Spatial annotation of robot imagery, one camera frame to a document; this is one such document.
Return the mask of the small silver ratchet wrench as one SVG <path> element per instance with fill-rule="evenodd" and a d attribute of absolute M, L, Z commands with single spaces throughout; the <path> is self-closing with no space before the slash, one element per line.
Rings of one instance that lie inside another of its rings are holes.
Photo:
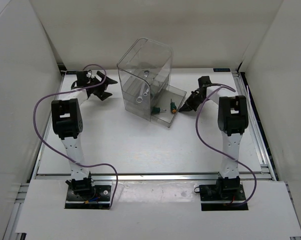
<path fill-rule="evenodd" d="M 145 71 L 144 71 L 145 81 L 147 80 L 149 74 L 150 74 L 150 71 L 149 71 L 149 70 L 145 70 Z M 145 84 L 144 84 L 144 89 L 143 89 L 143 94 L 142 94 L 142 95 L 143 95 L 144 97 L 147 97 L 147 96 L 148 96 L 148 93 L 149 93 L 149 87 L 148 87 L 148 85 L 145 83 Z"/>

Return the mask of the large silver ratchet wrench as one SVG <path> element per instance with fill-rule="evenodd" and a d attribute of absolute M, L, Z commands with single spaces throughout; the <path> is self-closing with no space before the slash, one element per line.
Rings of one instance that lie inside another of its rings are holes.
<path fill-rule="evenodd" d="M 146 88 L 146 83 L 143 82 L 143 83 L 141 84 L 141 87 L 140 87 L 139 95 L 138 95 L 138 97 L 136 98 L 136 102 L 137 102 L 137 103 L 142 103 L 142 102 L 143 102 L 143 96 L 144 96 L 144 90 L 145 90 L 145 88 Z"/>

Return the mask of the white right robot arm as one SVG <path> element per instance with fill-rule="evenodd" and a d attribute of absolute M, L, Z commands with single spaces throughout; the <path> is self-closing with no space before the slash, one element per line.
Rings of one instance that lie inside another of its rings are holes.
<path fill-rule="evenodd" d="M 240 143 L 249 125 L 247 100 L 243 95 L 222 83 L 212 83 L 209 76 L 198 79 L 198 88 L 191 92 L 179 112 L 202 110 L 204 104 L 212 101 L 218 106 L 217 125 L 222 135 L 222 150 L 205 143 L 211 150 L 222 154 L 221 169 L 213 189 L 206 194 L 226 200 L 240 189 L 238 159 Z"/>

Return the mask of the green stubby phillips screwdriver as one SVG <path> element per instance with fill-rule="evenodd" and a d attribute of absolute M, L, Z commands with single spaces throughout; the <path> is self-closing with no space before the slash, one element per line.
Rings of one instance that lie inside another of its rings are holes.
<path fill-rule="evenodd" d="M 172 114 L 175 114 L 177 112 L 177 106 L 172 99 L 170 99 L 170 112 Z"/>

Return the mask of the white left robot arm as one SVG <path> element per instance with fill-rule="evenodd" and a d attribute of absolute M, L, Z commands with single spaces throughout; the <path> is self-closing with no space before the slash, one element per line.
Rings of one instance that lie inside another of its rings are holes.
<path fill-rule="evenodd" d="M 89 76 L 87 71 L 78 71 L 72 89 L 63 99 L 51 103 L 52 128 L 60 138 L 69 161 L 71 178 L 66 181 L 70 194 L 85 204 L 109 201 L 112 188 L 95 185 L 85 163 L 80 134 L 83 120 L 80 105 L 91 95 L 105 100 L 111 96 L 106 89 L 116 81 L 98 72 Z M 195 147 L 193 123 L 182 120 L 176 129 L 162 129 L 151 121 L 171 124 L 179 111 L 183 96 L 170 91 L 169 86 L 158 88 L 149 84 L 150 73 L 144 70 L 141 77 L 131 77 L 123 85 L 126 108 L 146 119 L 142 123 L 135 117 L 115 114 L 106 120 L 94 136 L 89 149 L 98 151 L 104 165 L 113 168 L 120 165 L 125 174 L 194 174 L 200 170 L 200 152 Z"/>

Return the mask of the clear plastic drawer organizer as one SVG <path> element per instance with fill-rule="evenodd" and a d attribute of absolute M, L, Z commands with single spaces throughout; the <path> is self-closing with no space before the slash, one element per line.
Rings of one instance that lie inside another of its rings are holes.
<path fill-rule="evenodd" d="M 172 63 L 173 49 L 164 43 L 141 37 L 132 44 L 116 65 L 126 111 L 171 127 L 187 94 L 171 85 Z M 149 70 L 147 80 L 145 70 Z M 149 92 L 143 96 L 141 103 L 137 103 L 143 82 L 149 87 Z M 175 114 L 170 111 L 171 99 L 177 107 Z M 167 112 L 151 114 L 153 107 L 166 109 Z"/>

